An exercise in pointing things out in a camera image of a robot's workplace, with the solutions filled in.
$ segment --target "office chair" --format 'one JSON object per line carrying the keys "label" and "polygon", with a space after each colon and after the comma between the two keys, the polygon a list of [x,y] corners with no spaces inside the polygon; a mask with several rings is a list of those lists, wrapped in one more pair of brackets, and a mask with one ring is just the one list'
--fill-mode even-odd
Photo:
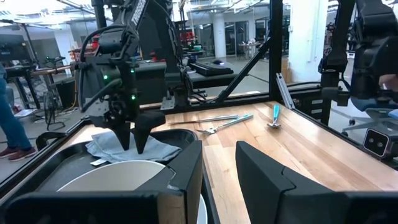
{"label": "office chair", "polygon": [[395,109],[398,109],[398,104],[391,101],[379,102],[376,99],[360,100],[355,97],[351,97],[351,102],[354,106],[362,112],[366,112],[369,118],[351,117],[349,121],[349,127],[343,128],[342,134],[348,136],[347,131],[368,129],[375,126],[389,127],[390,124],[394,124],[393,121],[397,121],[395,118],[389,116],[389,113]]}

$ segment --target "white plate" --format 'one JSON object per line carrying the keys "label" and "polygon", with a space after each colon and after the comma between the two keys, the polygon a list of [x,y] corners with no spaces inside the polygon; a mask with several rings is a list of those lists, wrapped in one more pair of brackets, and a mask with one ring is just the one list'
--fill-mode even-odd
{"label": "white plate", "polygon": [[[165,166],[152,161],[126,161],[106,165],[70,181],[58,191],[130,191],[153,178]],[[200,195],[197,224],[207,224],[205,200]]]}

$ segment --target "shoe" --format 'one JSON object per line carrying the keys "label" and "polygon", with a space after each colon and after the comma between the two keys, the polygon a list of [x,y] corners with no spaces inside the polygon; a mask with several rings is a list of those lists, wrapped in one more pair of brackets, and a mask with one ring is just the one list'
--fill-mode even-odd
{"label": "shoe", "polygon": [[18,150],[14,155],[8,157],[8,160],[10,162],[15,162],[33,156],[36,153],[37,150],[33,147],[29,151]]}
{"label": "shoe", "polygon": [[11,156],[17,152],[18,148],[11,149],[10,147],[7,147],[7,149],[5,149],[3,152],[0,152],[0,158]]}

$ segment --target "floor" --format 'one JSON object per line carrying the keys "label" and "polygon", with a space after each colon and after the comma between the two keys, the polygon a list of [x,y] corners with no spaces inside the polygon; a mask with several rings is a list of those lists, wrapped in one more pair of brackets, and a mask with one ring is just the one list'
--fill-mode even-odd
{"label": "floor", "polygon": [[[235,72],[240,72],[243,67],[249,62],[249,60],[240,60],[235,57],[223,58],[224,61],[232,63],[234,65],[233,69]],[[350,60],[347,66],[347,74],[351,74],[353,66],[353,61]],[[268,80],[269,80],[269,63],[267,60],[259,61],[253,69],[249,72],[249,76],[245,77],[243,81],[236,87],[233,93],[244,93],[249,91],[260,91],[260,92],[268,92]],[[65,75],[57,75],[54,77],[55,81],[62,80],[66,78]],[[347,81],[350,82],[350,75],[346,77]],[[224,87],[216,87],[216,88],[208,88],[206,92],[208,96],[216,96],[221,90],[224,90]],[[14,90],[14,94],[16,97],[16,103],[20,104],[19,95],[16,89]],[[65,123],[65,127],[61,128],[57,131],[66,131],[72,125],[79,121],[79,119],[83,116],[80,112],[76,111],[74,113],[66,114],[63,116],[57,117],[59,121],[63,121]],[[339,107],[336,103],[332,103],[332,110],[330,114],[330,127],[341,131],[342,128],[348,125],[348,121],[350,116],[365,116],[366,113],[358,111],[352,103],[350,103],[347,107]],[[20,119],[22,125],[25,127],[25,131],[28,137],[31,139],[32,145],[35,145],[35,138],[41,133],[46,131],[46,124],[41,121],[34,121],[34,117],[26,117]],[[349,136],[357,142],[362,142],[364,138],[364,131],[351,131],[349,132]],[[0,150],[6,148],[5,143],[6,137],[3,131],[0,129]],[[23,166],[28,159],[22,160],[19,162],[9,162],[7,159],[0,159],[0,182],[6,180],[12,173],[14,173],[18,168]]]}

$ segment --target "person's leg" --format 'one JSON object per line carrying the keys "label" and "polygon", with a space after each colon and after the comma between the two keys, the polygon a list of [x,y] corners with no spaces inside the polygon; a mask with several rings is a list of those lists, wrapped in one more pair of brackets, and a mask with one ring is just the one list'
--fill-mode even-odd
{"label": "person's leg", "polygon": [[10,161],[21,160],[27,156],[32,156],[36,150],[30,144],[24,127],[14,117],[6,100],[6,81],[0,78],[0,126],[7,136],[8,152],[12,151],[13,155],[9,157]]}

